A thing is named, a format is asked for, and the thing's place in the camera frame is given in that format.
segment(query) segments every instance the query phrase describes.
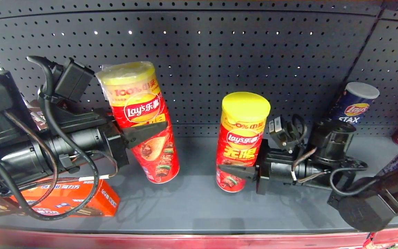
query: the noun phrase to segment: lay's logo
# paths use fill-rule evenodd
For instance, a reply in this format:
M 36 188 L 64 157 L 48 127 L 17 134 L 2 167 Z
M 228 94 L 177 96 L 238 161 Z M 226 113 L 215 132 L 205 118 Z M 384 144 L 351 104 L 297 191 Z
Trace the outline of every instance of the lay's logo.
M 348 117 L 356 116 L 356 115 L 366 112 L 368 110 L 368 108 L 369 108 L 369 104 L 367 104 L 367 103 L 352 104 L 345 109 L 345 114 Z

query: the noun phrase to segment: black cable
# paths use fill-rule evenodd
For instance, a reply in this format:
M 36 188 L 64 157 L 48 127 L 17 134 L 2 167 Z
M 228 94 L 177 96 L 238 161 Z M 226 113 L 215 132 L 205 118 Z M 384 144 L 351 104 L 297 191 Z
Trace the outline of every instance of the black cable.
M 49 96 L 52 96 L 54 94 L 54 87 L 51 87 L 51 84 L 53 83 L 53 75 L 52 75 L 52 71 L 49 68 L 49 66 L 46 65 L 46 63 L 49 63 L 49 61 L 45 58 L 34 57 L 34 56 L 28 57 L 27 59 L 32 61 L 33 63 L 38 64 L 44 70 L 44 74 L 46 75 L 46 78 L 47 78 L 46 94 Z M 84 206 L 87 205 L 87 203 L 90 202 L 90 200 L 95 196 L 96 191 L 98 190 L 98 187 L 99 187 L 98 168 L 96 167 L 93 160 L 89 156 L 87 156 L 87 154 L 75 142 L 73 142 L 73 140 L 71 140 L 67 136 L 67 134 L 65 134 L 62 131 L 62 129 L 59 127 L 59 125 L 56 123 L 56 120 L 52 113 L 50 99 L 45 99 L 44 103 L 45 103 L 45 106 L 44 106 L 45 110 L 43 110 L 43 111 L 44 111 L 44 116 L 47 120 L 47 125 L 50 128 L 53 128 L 56 131 L 56 133 L 62 138 L 62 140 L 64 140 L 70 147 L 72 147 L 76 151 L 76 153 L 79 154 L 79 156 L 81 156 L 82 158 L 84 158 L 87 161 L 88 166 L 90 167 L 90 169 L 92 169 L 92 172 L 93 172 L 92 190 L 90 191 L 87 198 L 83 202 L 81 202 L 79 205 L 77 205 L 74 209 L 71 209 L 71 210 L 67 211 L 66 213 L 64 213 L 65 216 L 69 216 L 71 214 L 76 213 L 81 208 L 84 208 Z
M 293 126 L 297 129 L 297 121 L 299 121 L 300 125 L 302 125 L 302 133 L 300 134 L 300 137 L 297 138 L 298 142 L 302 142 L 305 137 L 306 134 L 308 133 L 308 127 L 305 124 L 305 119 L 302 118 L 302 116 L 294 114 L 291 118 L 292 124 Z
M 343 195 L 343 196 L 353 196 L 353 195 L 360 194 L 360 192 L 362 192 L 365 189 L 369 188 L 372 184 L 376 183 L 378 180 L 377 179 L 373 179 L 369 183 L 365 184 L 364 186 L 362 186 L 362 187 L 360 187 L 360 188 L 358 188 L 356 190 L 348 191 L 348 192 L 344 192 L 344 191 L 338 190 L 338 188 L 336 188 L 333 180 L 334 180 L 334 175 L 336 173 L 338 173 L 338 172 L 341 172 L 341 171 L 364 171 L 364 170 L 366 170 L 366 169 L 364 169 L 364 168 L 338 168 L 338 169 L 333 170 L 331 172 L 331 174 L 330 174 L 330 186 L 331 186 L 331 188 L 333 189 L 333 191 L 336 194 Z
M 54 80 L 53 73 L 50 69 L 51 61 L 41 56 L 27 56 L 29 62 L 35 63 L 42 68 L 46 75 L 46 83 L 43 85 L 41 91 L 48 96 L 52 96 L 54 93 Z
M 59 220 L 59 219 L 66 217 L 66 216 L 63 216 L 62 214 L 59 214 L 56 216 L 48 216 L 48 215 L 37 213 L 27 203 L 26 199 L 22 196 L 21 191 L 19 191 L 18 187 L 16 186 L 15 181 L 13 180 L 13 178 L 10 176 L 10 174 L 7 172 L 7 170 L 1 164 L 0 164 L 0 175 L 4 179 L 5 183 L 7 184 L 8 188 L 10 189 L 10 191 L 15 196 L 16 200 L 18 201 L 18 204 L 22 208 L 22 211 L 24 211 L 29 216 L 32 216 L 33 218 L 41 220 L 41 221 Z
M 53 155 L 53 152 L 50 150 L 50 147 L 44 143 L 44 141 L 41 140 L 41 138 L 34 132 L 32 131 L 25 123 L 23 123 L 16 115 L 14 115 L 11 111 L 5 110 L 4 115 L 12 121 L 16 126 L 18 126 L 20 129 L 22 129 L 27 135 L 35 140 L 38 145 L 41 147 L 41 149 L 46 153 L 47 157 L 49 158 L 51 164 L 52 164 L 52 171 L 53 171 L 53 179 L 51 182 L 51 188 L 47 189 L 46 193 L 39 198 L 36 202 L 32 203 L 30 206 L 36 206 L 43 200 L 45 200 L 53 191 L 54 186 L 56 185 L 58 181 L 58 165 L 56 162 L 56 159 Z

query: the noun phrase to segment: lay's chip can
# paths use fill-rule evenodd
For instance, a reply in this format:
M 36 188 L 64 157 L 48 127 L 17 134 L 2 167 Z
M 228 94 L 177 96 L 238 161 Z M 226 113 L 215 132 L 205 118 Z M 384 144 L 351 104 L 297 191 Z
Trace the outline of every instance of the lay's chip can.
M 362 82 L 350 82 L 328 112 L 327 117 L 356 126 L 370 104 L 379 95 L 380 92 L 376 87 Z
M 120 128 L 168 122 L 168 127 L 132 148 L 148 180 L 166 183 L 179 172 L 172 123 L 150 62 L 108 66 L 96 73 Z
M 216 165 L 254 166 L 270 108 L 265 98 L 254 93 L 236 92 L 223 98 Z M 216 181 L 231 193 L 245 186 L 245 180 L 219 168 Z

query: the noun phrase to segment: electrical wire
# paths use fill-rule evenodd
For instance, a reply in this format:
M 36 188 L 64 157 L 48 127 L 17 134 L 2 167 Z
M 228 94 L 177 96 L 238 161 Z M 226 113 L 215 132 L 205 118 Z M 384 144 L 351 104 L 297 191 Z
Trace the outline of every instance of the electrical wire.
M 300 125 L 302 126 L 302 133 L 300 134 L 300 137 L 297 138 L 297 143 L 303 142 L 303 140 L 306 137 L 306 134 L 308 133 L 308 127 L 305 124 L 305 119 L 302 118 L 302 116 L 294 114 L 291 118 L 293 126 L 297 129 L 297 121 L 299 121 Z
M 343 195 L 343 196 L 353 196 L 353 195 L 360 194 L 360 192 L 362 192 L 365 189 L 369 188 L 372 184 L 376 183 L 378 180 L 377 179 L 373 179 L 369 183 L 365 184 L 364 186 L 362 186 L 362 187 L 360 187 L 360 188 L 358 188 L 356 190 L 349 191 L 349 192 L 344 192 L 344 191 L 340 191 L 340 190 L 338 190 L 338 188 L 336 188 L 336 185 L 334 184 L 334 175 L 336 175 L 336 173 L 341 172 L 341 171 L 364 171 L 364 170 L 366 170 L 366 169 L 364 169 L 364 168 L 338 168 L 338 169 L 333 170 L 331 172 L 331 175 L 330 175 L 330 186 L 331 186 L 331 188 L 333 189 L 333 191 L 336 194 Z
M 46 94 L 48 96 L 52 96 L 54 94 L 54 86 L 51 85 L 51 84 L 53 84 L 52 71 L 45 64 L 45 61 L 48 62 L 48 60 L 45 58 L 42 58 L 42 57 L 39 57 L 39 58 L 40 59 L 38 59 L 36 57 L 35 58 L 27 57 L 27 60 L 38 64 L 44 70 L 44 74 L 46 75 L 46 78 L 47 78 L 47 81 L 46 81 L 47 86 L 45 87 Z M 89 156 L 87 156 L 87 154 L 75 142 L 73 142 L 73 140 L 71 140 L 67 136 L 67 134 L 65 134 L 62 131 L 62 129 L 59 127 L 59 125 L 56 123 L 56 120 L 52 113 L 50 99 L 46 98 L 46 99 L 44 99 L 44 102 L 45 102 L 44 116 L 46 117 L 47 125 L 49 126 L 49 128 L 54 129 L 54 131 L 62 138 L 62 140 L 64 140 L 70 147 L 72 147 L 76 151 L 76 153 L 79 154 L 79 156 L 84 158 L 87 161 L 88 166 L 90 167 L 90 169 L 92 169 L 92 172 L 93 172 L 93 186 L 92 186 L 92 189 L 91 189 L 90 193 L 88 194 L 87 198 L 85 200 L 83 200 L 79 205 L 77 205 L 74 209 L 71 209 L 63 214 L 48 216 L 49 219 L 47 219 L 47 220 L 57 220 L 57 219 L 65 218 L 67 216 L 70 216 L 70 215 L 76 213 L 81 208 L 83 208 L 85 205 L 87 205 L 88 202 L 90 202 L 90 200 L 95 196 L 96 191 L 98 190 L 98 187 L 99 187 L 99 172 L 98 172 L 98 168 L 96 167 L 93 160 Z
M 18 187 L 16 186 L 15 181 L 13 180 L 13 178 L 10 176 L 10 174 L 7 172 L 7 170 L 1 164 L 0 164 L 0 175 L 4 179 L 5 183 L 7 184 L 8 188 L 10 189 L 10 191 L 15 196 L 16 200 L 18 201 L 18 205 L 21 206 L 22 211 L 24 211 L 29 216 L 32 216 L 33 218 L 41 220 L 41 221 L 58 220 L 58 219 L 62 219 L 67 216 L 64 214 L 58 214 L 55 216 L 47 216 L 44 214 L 37 213 L 27 203 L 26 199 L 21 194 L 21 191 L 19 191 Z
M 53 178 L 49 180 L 49 184 L 52 186 L 55 186 L 56 183 L 58 182 L 58 174 L 57 174 L 58 168 L 57 168 L 56 160 L 55 160 L 50 148 L 41 140 L 41 138 L 38 137 L 38 135 L 34 131 L 32 131 L 25 123 L 23 123 L 21 120 L 19 120 L 16 117 L 16 115 L 14 115 L 13 113 L 11 113 L 7 110 L 5 110 L 3 113 L 10 121 L 12 121 L 14 124 L 16 124 L 16 126 L 21 128 L 25 133 L 27 133 L 29 137 L 31 137 L 33 140 L 35 140 L 38 143 L 38 145 L 41 147 L 41 149 L 44 150 L 44 152 L 46 153 L 47 157 L 49 158 L 49 160 L 52 164 Z M 42 197 L 40 197 L 38 200 L 33 202 L 30 205 L 30 207 L 34 207 L 34 206 L 38 205 L 39 203 L 41 203 L 43 200 L 45 200 L 51 194 L 53 189 L 54 189 L 54 187 L 49 188 L 42 195 Z M 19 212 L 19 210 L 1 212 L 0 216 L 10 215 L 10 214 L 14 214 L 17 212 Z
M 32 131 L 25 123 L 23 123 L 21 120 L 19 120 L 19 118 L 17 118 L 17 116 L 14 115 L 12 112 L 5 110 L 3 113 L 8 119 L 10 119 L 10 121 L 12 121 L 14 124 L 16 124 L 16 126 L 21 128 L 25 133 L 27 133 L 27 135 L 29 137 L 31 137 L 33 140 L 35 140 L 38 143 L 38 145 L 41 147 L 41 149 L 44 150 L 44 152 L 46 153 L 47 157 L 49 158 L 49 160 L 52 164 L 53 176 L 52 176 L 51 185 L 55 186 L 58 181 L 58 165 L 57 165 L 56 159 L 53 156 L 53 153 L 51 152 L 50 148 L 41 140 L 40 137 L 38 137 L 38 135 L 34 131 Z M 31 206 L 38 205 L 38 203 L 42 202 L 45 198 L 47 198 L 52 191 L 53 191 L 53 188 L 52 187 L 49 188 L 44 193 L 44 195 L 41 198 L 39 198 L 39 200 L 34 202 Z
M 41 56 L 27 56 L 29 62 L 35 63 L 40 66 L 46 75 L 46 83 L 42 86 L 41 91 L 48 96 L 52 96 L 54 93 L 54 81 L 53 73 L 50 69 L 51 62 Z
M 297 177 L 296 177 L 296 173 L 295 173 L 297 165 L 299 165 L 301 162 L 305 161 L 308 157 L 313 155 L 316 152 L 316 150 L 317 150 L 317 147 L 308 151 L 307 153 L 303 154 L 302 156 L 300 156 L 293 162 L 293 164 L 291 165 L 291 176 L 293 178 L 293 181 L 297 181 Z
M 27 60 L 30 62 L 33 62 L 35 64 L 38 64 L 43 69 L 44 74 L 46 76 L 46 83 L 42 87 L 42 91 L 44 94 L 46 94 L 50 98 L 54 94 L 53 74 L 49 67 L 50 61 L 47 60 L 46 58 L 39 57 L 39 56 L 28 56 Z M 9 173 L 6 171 L 6 169 L 4 167 L 2 167 L 2 165 L 0 165 L 0 174 L 3 177 L 3 179 L 6 181 L 6 183 L 8 184 L 10 191 L 13 193 L 13 195 L 15 196 L 16 200 L 18 201 L 19 205 L 21 206 L 22 210 L 26 214 L 28 214 L 29 216 L 32 216 L 35 219 L 42 220 L 42 221 L 55 221 L 55 220 L 65 218 L 67 216 L 70 216 L 70 215 L 76 213 L 81 208 L 83 208 L 85 205 L 87 205 L 88 202 L 90 202 L 90 200 L 93 198 L 93 196 L 95 195 L 95 193 L 99 187 L 99 173 L 98 173 L 98 169 L 96 168 L 96 165 L 93 162 L 93 160 L 89 156 L 87 156 L 87 154 L 81 148 L 79 148 L 79 146 L 75 142 L 73 142 L 73 140 L 71 140 L 67 136 L 67 134 L 65 134 L 62 131 L 62 129 L 60 129 L 59 125 L 56 123 L 56 120 L 53 116 L 53 113 L 51 110 L 50 99 L 47 99 L 47 98 L 45 99 L 44 115 L 46 117 L 49 127 L 53 128 L 57 132 L 57 134 L 62 138 L 62 140 L 64 140 L 66 143 L 68 143 L 68 145 L 71 146 L 76 151 L 77 154 L 82 156 L 87 161 L 90 168 L 92 169 L 92 171 L 93 171 L 93 186 L 92 186 L 92 189 L 91 189 L 90 193 L 88 194 L 87 198 L 85 200 L 83 200 L 74 209 L 71 209 L 63 214 L 58 214 L 58 215 L 53 215 L 53 216 L 39 214 L 39 213 L 35 212 L 28 205 L 27 201 L 22 196 L 21 192 L 19 191 L 18 187 L 14 183 L 13 179 L 11 178 Z
M 316 173 L 316 174 L 312 174 L 312 175 L 307 176 L 307 177 L 305 177 L 305 178 L 298 179 L 297 182 L 298 182 L 298 183 L 305 183 L 305 182 L 310 181 L 310 180 L 312 180 L 312 179 L 314 179 L 314 178 L 317 178 L 317 177 L 319 177 L 319 176 L 321 176 L 321 175 L 326 175 L 326 174 L 329 174 L 329 173 L 331 173 L 331 172 L 330 172 L 330 171 L 327 171 L 327 170 L 324 170 L 324 171 L 322 171 L 322 172 L 319 172 L 319 173 Z

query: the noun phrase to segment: orange box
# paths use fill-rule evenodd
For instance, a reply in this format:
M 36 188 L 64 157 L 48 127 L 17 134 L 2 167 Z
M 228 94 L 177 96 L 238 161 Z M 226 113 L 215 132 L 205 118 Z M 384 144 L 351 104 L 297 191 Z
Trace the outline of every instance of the orange box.
M 92 189 L 93 181 L 81 181 L 74 183 L 58 183 L 50 195 L 33 209 L 44 215 L 63 214 L 73 209 L 88 196 Z M 27 202 L 38 200 L 50 188 L 50 185 L 35 187 L 22 192 Z M 120 198 L 104 181 L 99 181 L 99 188 L 95 196 L 82 209 L 72 216 L 114 216 L 119 205 Z

